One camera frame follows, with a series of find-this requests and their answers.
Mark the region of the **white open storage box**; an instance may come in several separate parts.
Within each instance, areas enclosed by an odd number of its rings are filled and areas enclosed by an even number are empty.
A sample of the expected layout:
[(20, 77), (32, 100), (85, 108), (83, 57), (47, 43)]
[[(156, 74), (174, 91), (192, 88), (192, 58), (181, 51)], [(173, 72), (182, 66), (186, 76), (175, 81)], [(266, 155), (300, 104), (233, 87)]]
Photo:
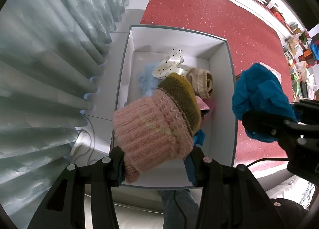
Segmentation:
[(120, 70), (112, 144), (125, 153), (124, 184), (192, 186), (184, 166), (198, 130), (201, 150), (232, 166), (237, 119), (235, 73), (228, 41), (177, 27), (132, 25)]

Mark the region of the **grey green curtain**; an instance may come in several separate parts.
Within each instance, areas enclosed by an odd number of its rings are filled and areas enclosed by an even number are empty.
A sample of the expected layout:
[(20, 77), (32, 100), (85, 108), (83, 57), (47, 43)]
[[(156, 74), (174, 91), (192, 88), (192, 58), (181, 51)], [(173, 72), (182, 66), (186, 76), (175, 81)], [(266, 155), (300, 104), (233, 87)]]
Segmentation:
[(66, 167), (130, 0), (1, 0), (1, 207), (27, 228)]

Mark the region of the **cream polka dot scrunchie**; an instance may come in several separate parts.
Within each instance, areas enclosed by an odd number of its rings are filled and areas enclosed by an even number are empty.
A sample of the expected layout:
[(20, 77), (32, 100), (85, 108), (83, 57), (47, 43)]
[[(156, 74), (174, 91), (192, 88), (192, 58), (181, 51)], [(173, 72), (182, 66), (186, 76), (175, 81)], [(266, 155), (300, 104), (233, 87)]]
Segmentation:
[(154, 78), (163, 80), (172, 73), (177, 73), (183, 77), (187, 75), (187, 71), (181, 67), (184, 63), (182, 50), (173, 48), (153, 69)]

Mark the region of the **light blue fluffy cloth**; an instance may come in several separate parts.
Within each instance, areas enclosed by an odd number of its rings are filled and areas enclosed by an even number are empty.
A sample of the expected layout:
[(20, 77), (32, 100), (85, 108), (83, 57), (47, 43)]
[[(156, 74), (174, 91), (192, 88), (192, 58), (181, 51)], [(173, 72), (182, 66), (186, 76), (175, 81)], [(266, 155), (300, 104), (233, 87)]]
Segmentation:
[(142, 95), (152, 96), (161, 80), (153, 76), (157, 63), (147, 64), (137, 74), (137, 81)]

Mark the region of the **pink foam sponge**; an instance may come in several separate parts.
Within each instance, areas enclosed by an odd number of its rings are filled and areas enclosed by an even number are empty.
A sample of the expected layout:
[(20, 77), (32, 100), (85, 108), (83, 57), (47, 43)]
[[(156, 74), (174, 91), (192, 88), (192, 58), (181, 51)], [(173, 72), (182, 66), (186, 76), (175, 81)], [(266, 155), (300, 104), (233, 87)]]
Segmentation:
[(216, 108), (216, 103), (212, 99), (202, 99), (198, 95), (195, 96), (197, 105), (201, 112), (201, 126), (210, 120), (213, 111)]

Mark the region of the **red speckled floor mat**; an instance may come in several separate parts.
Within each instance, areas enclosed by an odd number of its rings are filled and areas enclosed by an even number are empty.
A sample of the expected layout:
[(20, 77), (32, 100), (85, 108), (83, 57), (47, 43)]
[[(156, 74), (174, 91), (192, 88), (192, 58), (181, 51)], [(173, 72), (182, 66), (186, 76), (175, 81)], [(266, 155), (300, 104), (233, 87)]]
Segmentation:
[(262, 62), (281, 74), (283, 91), (293, 100), (279, 36), (260, 18), (230, 0), (150, 0), (141, 23), (186, 28), (227, 39), (236, 75)]

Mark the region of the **beige knit sock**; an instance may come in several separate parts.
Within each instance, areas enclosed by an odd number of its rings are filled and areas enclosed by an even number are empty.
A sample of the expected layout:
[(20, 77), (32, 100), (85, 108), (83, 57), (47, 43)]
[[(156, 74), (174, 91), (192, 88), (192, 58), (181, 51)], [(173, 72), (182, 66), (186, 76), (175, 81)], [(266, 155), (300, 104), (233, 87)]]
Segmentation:
[(211, 99), (213, 97), (213, 77), (205, 69), (190, 68), (187, 72), (187, 80), (191, 83), (194, 93), (202, 99)]

